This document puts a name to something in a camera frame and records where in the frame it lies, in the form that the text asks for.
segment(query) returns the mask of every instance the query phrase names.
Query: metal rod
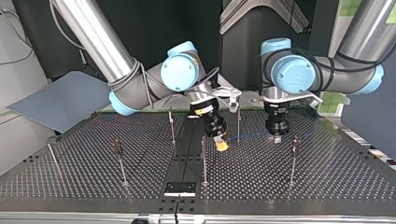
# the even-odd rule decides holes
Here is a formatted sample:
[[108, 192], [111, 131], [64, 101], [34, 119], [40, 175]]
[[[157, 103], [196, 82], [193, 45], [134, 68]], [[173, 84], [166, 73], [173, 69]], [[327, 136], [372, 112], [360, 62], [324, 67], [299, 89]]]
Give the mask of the metal rod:
[[294, 185], [293, 179], [294, 179], [295, 165], [296, 165], [296, 153], [294, 151], [293, 152], [293, 164], [291, 166], [290, 187], [293, 187], [293, 185]]
[[176, 140], [175, 140], [175, 128], [173, 126], [173, 117], [172, 117], [172, 107], [169, 109], [169, 122], [171, 123], [171, 130], [172, 130], [172, 144], [175, 145], [176, 144]]
[[240, 123], [241, 123], [241, 107], [238, 108], [238, 143], [240, 140], [241, 132], [240, 132]]
[[55, 163], [58, 164], [58, 160], [56, 160], [55, 153], [53, 153], [52, 145], [50, 143], [47, 143], [47, 146], [49, 147], [50, 155], [52, 156], [53, 161], [55, 161]]
[[296, 166], [296, 159], [298, 154], [300, 153], [300, 139], [297, 135], [294, 136], [292, 142], [292, 151], [293, 151], [293, 164], [291, 165], [290, 187], [294, 186], [294, 171]]
[[205, 152], [205, 137], [202, 137], [202, 142], [201, 142], [201, 150], [202, 150], [202, 160], [204, 164], [204, 186], [207, 186], [209, 183], [207, 182], [207, 175], [206, 175], [206, 152]]
[[122, 170], [122, 177], [124, 179], [123, 185], [125, 187], [125, 186], [128, 186], [129, 183], [128, 183], [128, 180], [126, 179], [126, 174], [125, 174], [125, 169], [123, 167], [122, 158], [120, 158], [120, 167], [121, 167], [121, 170]]
[[131, 73], [134, 61], [95, 0], [54, 0], [54, 3], [108, 82]]

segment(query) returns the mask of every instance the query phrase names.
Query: silver robot arm segment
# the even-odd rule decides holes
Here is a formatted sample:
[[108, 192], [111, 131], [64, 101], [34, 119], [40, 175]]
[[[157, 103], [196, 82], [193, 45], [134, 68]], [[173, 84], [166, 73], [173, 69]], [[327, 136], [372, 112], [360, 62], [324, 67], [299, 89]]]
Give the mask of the silver robot arm segment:
[[222, 139], [226, 123], [218, 114], [217, 98], [230, 98], [228, 107], [234, 112], [241, 92], [231, 85], [212, 89], [209, 79], [215, 74], [206, 75], [190, 41], [169, 49], [165, 61], [146, 71], [129, 55], [96, 1], [50, 1], [106, 77], [112, 89], [109, 99], [118, 113], [131, 115], [175, 91], [184, 91], [191, 99], [191, 110], [204, 119], [205, 132], [215, 139], [218, 150], [228, 148]]

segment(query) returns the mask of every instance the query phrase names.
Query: end effector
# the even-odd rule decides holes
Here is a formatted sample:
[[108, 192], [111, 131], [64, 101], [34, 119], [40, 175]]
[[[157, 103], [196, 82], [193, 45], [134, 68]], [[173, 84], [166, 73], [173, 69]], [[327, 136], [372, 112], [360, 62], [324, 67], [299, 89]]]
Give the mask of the end effector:
[[139, 74], [131, 74], [111, 83], [110, 101], [117, 112], [130, 115], [175, 91], [185, 92], [191, 100], [191, 111], [205, 122], [206, 135], [213, 137], [217, 149], [223, 151], [228, 148], [223, 139], [227, 125], [219, 115], [218, 98], [230, 98], [230, 103], [226, 105], [231, 112], [235, 112], [239, 107], [237, 97], [242, 92], [222, 77], [222, 85], [212, 88], [210, 79], [218, 71], [214, 69], [207, 75], [197, 50], [188, 41], [168, 50], [168, 58], [147, 72], [144, 69], [136, 70]]

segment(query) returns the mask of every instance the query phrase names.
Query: metal bracket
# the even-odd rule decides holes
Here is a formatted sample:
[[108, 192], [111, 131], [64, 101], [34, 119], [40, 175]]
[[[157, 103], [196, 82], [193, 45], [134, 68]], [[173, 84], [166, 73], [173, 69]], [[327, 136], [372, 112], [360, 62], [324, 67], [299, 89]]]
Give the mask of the metal bracket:
[[312, 107], [322, 103], [323, 100], [310, 91], [303, 91], [299, 94], [288, 94], [278, 87], [269, 87], [262, 91], [262, 99], [264, 102], [280, 104], [289, 101], [301, 100], [304, 98], [311, 98]]
[[[254, 7], [270, 7], [287, 23], [290, 22], [293, 0], [232, 0], [220, 16], [220, 34], [224, 35], [237, 21]], [[295, 4], [291, 27], [301, 33], [309, 24], [303, 12]]]
[[195, 182], [168, 182], [165, 197], [195, 197]]
[[228, 105], [231, 113], [235, 113], [238, 110], [239, 103], [237, 102], [237, 100], [238, 97], [242, 95], [242, 92], [240, 90], [236, 88], [221, 86], [215, 89], [212, 94], [218, 97], [230, 98], [230, 102], [228, 103]]

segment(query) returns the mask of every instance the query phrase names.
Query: industrial robot arm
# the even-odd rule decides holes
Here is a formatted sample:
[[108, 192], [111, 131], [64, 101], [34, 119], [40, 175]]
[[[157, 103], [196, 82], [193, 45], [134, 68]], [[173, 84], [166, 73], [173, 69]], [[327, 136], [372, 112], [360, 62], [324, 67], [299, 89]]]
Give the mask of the industrial robot arm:
[[381, 59], [396, 36], [396, 0], [363, 0], [334, 58], [314, 57], [293, 49], [287, 38], [262, 43], [262, 81], [264, 107], [269, 113], [266, 128], [281, 136], [289, 131], [285, 113], [290, 101], [312, 97], [309, 91], [368, 94], [381, 84], [381, 65], [396, 49]]
[[174, 92], [184, 91], [195, 114], [204, 119], [206, 134], [215, 139], [218, 150], [228, 148], [222, 139], [226, 124], [218, 114], [216, 98], [229, 97], [230, 111], [234, 112], [241, 92], [225, 86], [213, 89], [209, 79], [216, 74], [206, 74], [190, 41], [169, 49], [167, 59], [146, 71], [129, 55], [94, 0], [53, 3], [106, 77], [112, 90], [109, 99], [118, 113], [131, 115]]

